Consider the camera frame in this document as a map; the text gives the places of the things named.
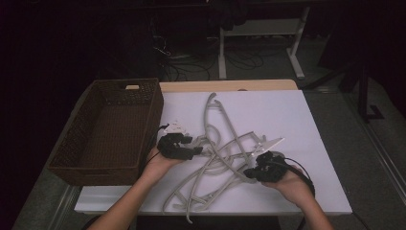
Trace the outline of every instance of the person's left hand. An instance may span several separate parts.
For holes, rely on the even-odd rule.
[[[183,160],[169,159],[163,156],[160,151],[154,147],[147,157],[147,165],[144,168],[142,178],[156,183],[158,182],[174,165],[183,162]]]

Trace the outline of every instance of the cable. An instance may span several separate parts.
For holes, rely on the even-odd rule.
[[[297,162],[297,161],[295,161],[295,160],[293,160],[293,159],[290,159],[290,158],[284,158],[284,159],[285,159],[285,160],[293,161],[293,162],[295,162],[296,164],[298,164],[298,165],[302,168],[302,170],[304,170],[304,172],[305,172],[305,174],[307,175],[308,179],[311,180],[310,175],[308,174],[307,170],[306,170],[305,167],[303,167],[299,162]]]
[[[283,44],[282,48],[280,48],[278,51],[272,53],[272,54],[267,54],[263,55],[261,52],[263,50],[259,50],[257,52],[247,52],[247,49],[252,49],[248,46],[246,47],[230,47],[228,48],[228,51],[232,51],[234,56],[232,55],[224,55],[227,60],[230,62],[230,64],[234,65],[236,68],[242,69],[242,70],[253,70],[255,68],[261,67],[264,64],[263,58],[266,57],[272,57],[274,55],[280,54],[282,51],[284,51],[288,45],[289,45],[289,40],[288,38],[285,37],[285,44]]]
[[[153,141],[155,140],[156,136],[158,135],[159,130],[167,128],[168,126],[169,126],[169,124],[164,125],[164,126],[159,126],[158,130],[156,130],[154,132],[154,134],[151,136],[151,139],[149,139],[149,142],[148,142],[148,145],[147,145],[149,150],[152,149],[151,145],[152,145]]]
[[[193,60],[191,60],[189,62],[185,62],[185,60],[188,60],[188,58],[193,59]],[[168,59],[171,63],[174,63],[176,61],[183,61],[181,63],[196,64],[201,61],[200,57],[193,56],[193,55],[174,56],[174,57],[168,57]]]
[[[161,49],[159,49],[159,48],[157,48],[157,47],[155,47],[155,46],[152,46],[152,48],[155,49],[155,50],[157,50],[157,51],[159,51],[159,52],[161,52],[162,54],[164,54],[164,55],[170,57],[170,52],[169,52],[169,51],[161,50]]]
[[[300,172],[299,170],[297,170],[296,168],[294,168],[294,167],[292,167],[292,166],[290,166],[290,165],[285,165],[285,164],[281,164],[281,163],[274,162],[274,161],[269,162],[269,163],[274,164],[274,165],[281,166],[281,167],[286,168],[287,170],[289,170],[289,171],[295,173],[295,174],[296,174],[297,176],[299,176],[299,177],[301,178],[301,180],[308,186],[308,188],[310,189],[310,192],[313,194],[313,196],[316,196],[316,192],[315,192],[315,189],[314,189],[313,181],[311,181],[310,177],[309,177],[308,174],[307,174],[307,171],[305,170],[305,168],[304,168],[301,164],[297,163],[297,164],[298,164],[299,166],[301,166],[302,169],[306,172],[307,177],[305,177],[305,175],[304,175],[302,172]],[[302,230],[304,227],[305,227],[305,218],[302,218],[302,220],[301,220],[301,222],[300,222],[300,224],[299,224],[297,230]]]
[[[201,59],[199,59],[199,57],[197,56],[190,56],[189,58],[192,58],[192,60],[181,61],[180,59],[173,59],[170,57],[166,58],[167,62],[165,63],[165,66],[168,67],[169,70],[165,72],[166,75],[168,76],[169,81],[172,81],[170,68],[176,71],[176,78],[173,81],[179,81],[180,76],[185,77],[185,80],[187,81],[188,75],[186,73],[201,73],[201,72],[205,72],[207,74],[207,81],[211,79],[211,74],[209,70],[216,64],[216,58],[213,58],[213,60],[209,63],[208,66],[196,64],[199,61],[201,61]]]
[[[147,160],[146,165],[159,153],[161,153],[161,151],[158,151],[157,153],[155,153],[149,160]]]
[[[357,213],[352,212],[352,214],[364,225],[365,229],[371,230],[368,224],[363,219],[361,219],[361,217],[359,217]]]
[[[172,81],[172,76],[170,75],[170,69],[169,69],[169,73],[168,73],[167,68],[166,68],[167,66],[163,65],[163,67],[164,67],[165,75],[168,77],[168,81]]]

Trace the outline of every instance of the black cable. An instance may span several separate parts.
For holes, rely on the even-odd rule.
[[[359,217],[357,213],[352,212],[352,214],[364,225],[365,229],[371,230],[368,224],[363,219],[361,219],[361,217]]]
[[[248,51],[240,51],[240,50],[235,50],[233,53],[240,58],[241,60],[247,60],[247,59],[252,59],[257,56],[257,54],[251,54]]]
[[[192,60],[191,62],[185,62],[185,61],[183,61],[183,62],[180,62],[180,63],[174,63],[174,62],[176,62],[176,61],[179,61],[179,59],[172,59],[172,58],[169,58],[169,61],[171,62],[171,64],[179,64],[179,65],[185,65],[185,64],[186,64],[186,65],[188,65],[188,64],[196,64],[196,63],[198,63],[199,61],[202,60],[202,58],[200,58],[200,57],[198,57],[198,56],[191,56],[191,58],[196,58],[196,60]],[[209,64],[208,67],[203,67],[203,68],[205,68],[205,69],[210,69],[210,68],[213,67],[213,65],[214,65],[215,63],[216,63],[216,58],[213,59],[212,63]]]
[[[313,196],[316,196],[316,190],[314,189],[313,181],[311,181],[309,178],[307,178],[302,172],[300,172],[298,169],[294,168],[293,166],[287,165],[287,164],[282,164],[278,162],[267,162],[270,164],[278,165],[281,166],[293,173],[295,173],[297,176],[301,178],[301,180],[308,186],[310,189],[310,192],[313,194]]]
[[[169,64],[169,63],[168,63],[168,68],[169,68],[169,69],[172,68],[172,69],[174,69],[174,70],[176,71],[176,78],[175,78],[174,81],[178,81],[178,80],[179,80],[179,77],[180,77],[181,75],[183,75],[183,76],[185,77],[185,80],[186,80],[186,81],[188,80],[188,77],[187,77],[185,74],[179,72],[179,68],[177,68],[177,67],[175,67],[174,65]]]
[[[196,63],[201,61],[201,59],[198,56],[194,56],[194,55],[189,56],[189,57],[179,57],[179,58],[177,58],[177,57],[168,57],[168,60],[173,64],[175,62],[196,64]]]
[[[272,56],[275,56],[275,55],[280,54],[281,52],[284,52],[287,47],[288,47],[288,46],[283,47],[283,48],[280,48],[280,50],[275,51],[274,53],[271,53],[271,54],[266,54],[266,55],[262,55],[262,54],[261,54],[262,51],[259,51],[259,52],[258,52],[258,56],[263,57],[263,58],[272,57]]]
[[[302,218],[299,226],[296,228],[297,230],[302,230],[305,227],[305,218]]]
[[[158,135],[159,130],[163,129],[163,128],[167,128],[169,126],[169,124],[165,125],[165,126],[159,126],[158,130],[156,130],[153,135],[151,136],[151,138],[149,139],[148,143],[147,143],[147,150],[152,150],[152,144],[153,141],[155,140],[156,136]],[[146,161],[146,163],[144,165],[142,165],[140,172],[142,173],[144,171],[144,169],[146,168],[146,165],[149,163],[149,161],[155,157],[158,153],[155,153],[155,155],[153,155],[149,160]]]
[[[179,70],[176,67],[174,67],[168,63],[166,64],[166,66],[168,67],[168,70],[169,70],[168,80],[172,81],[172,72],[170,71],[170,68],[172,68],[175,70],[174,74],[176,75],[173,81],[178,81],[179,75],[180,75]]]
[[[193,60],[193,61],[188,61],[188,62],[178,62],[178,60],[173,61],[173,59],[168,59],[168,63],[167,66],[169,66],[169,68],[173,68],[176,72],[177,72],[177,77],[179,77],[180,75],[184,75],[186,81],[187,79],[187,75],[184,73],[180,73],[180,71],[183,72],[188,72],[188,73],[201,73],[201,72],[206,72],[207,74],[207,81],[209,81],[211,79],[211,75],[209,70],[216,64],[216,58],[213,59],[213,61],[209,64],[209,66],[204,66],[204,65],[199,65],[196,64],[199,60]],[[188,69],[188,68],[183,68],[180,66],[191,66],[191,67],[196,67],[198,68],[197,70],[192,70],[192,69]]]
[[[164,65],[164,72],[165,72],[165,75],[168,77],[168,81],[172,81],[172,76],[170,75],[170,69],[169,69],[169,73],[168,73],[166,65]]]
[[[236,51],[231,52],[230,54],[224,54],[224,57],[230,58],[232,61],[235,61],[236,63],[245,65],[247,67],[257,67],[257,64],[253,61],[253,58],[250,57],[243,57],[242,55],[239,55]]]
[[[179,73],[179,75],[176,77],[176,79],[175,79],[175,81],[188,81],[189,79],[188,79],[188,76],[186,76],[186,74],[185,73]]]
[[[161,153],[161,151],[158,151],[157,153],[155,153],[149,160],[146,161],[146,165],[159,153]]]
[[[311,180],[310,175],[308,174],[307,170],[306,170],[305,167],[303,167],[299,162],[297,162],[297,161],[295,161],[295,160],[293,160],[293,159],[290,159],[290,158],[284,158],[284,159],[285,159],[285,160],[293,161],[293,162],[295,162],[296,164],[298,164],[298,165],[302,168],[302,170],[304,170],[304,172],[305,172],[305,174],[307,175],[308,179]]]
[[[251,54],[249,52],[242,52],[239,51],[240,54],[238,54],[236,51],[234,51],[235,55],[241,59],[241,60],[251,60],[253,62],[253,66],[255,67],[261,67],[263,65],[263,58],[258,56],[257,54]],[[248,54],[250,57],[245,57],[243,53]]]
[[[225,54],[224,54],[224,57],[226,57],[226,59],[230,62],[230,64],[234,65],[234,66],[235,66],[236,68],[238,68],[238,69],[242,69],[242,70],[253,70],[253,69],[257,68],[257,66],[252,66],[252,65],[249,65],[249,64],[244,63],[244,62],[242,62],[242,61],[236,60],[236,59],[232,58],[232,57],[229,56],[229,55],[225,55]],[[236,63],[238,63],[238,64],[240,64],[240,65],[243,65],[243,66],[247,66],[247,68],[238,66]]]

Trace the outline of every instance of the hand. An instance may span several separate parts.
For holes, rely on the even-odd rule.
[[[153,184],[158,182],[173,166],[183,162],[183,160],[168,159],[154,147],[147,157],[147,165],[144,168],[142,179]]]
[[[302,172],[302,170],[296,166],[292,167]],[[291,171],[287,171],[283,178],[277,183],[261,182],[261,184],[278,190],[288,201],[296,204],[299,208],[304,207],[309,201],[314,200],[313,194],[308,186],[299,176]]]

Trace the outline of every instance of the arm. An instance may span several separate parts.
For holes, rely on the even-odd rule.
[[[287,200],[296,204],[304,213],[311,230],[333,229],[307,185],[295,173],[288,171],[279,182],[262,182],[262,185],[280,191]]]
[[[134,185],[88,229],[127,229],[150,189],[181,160],[167,159],[157,148],[148,155],[149,162]]]

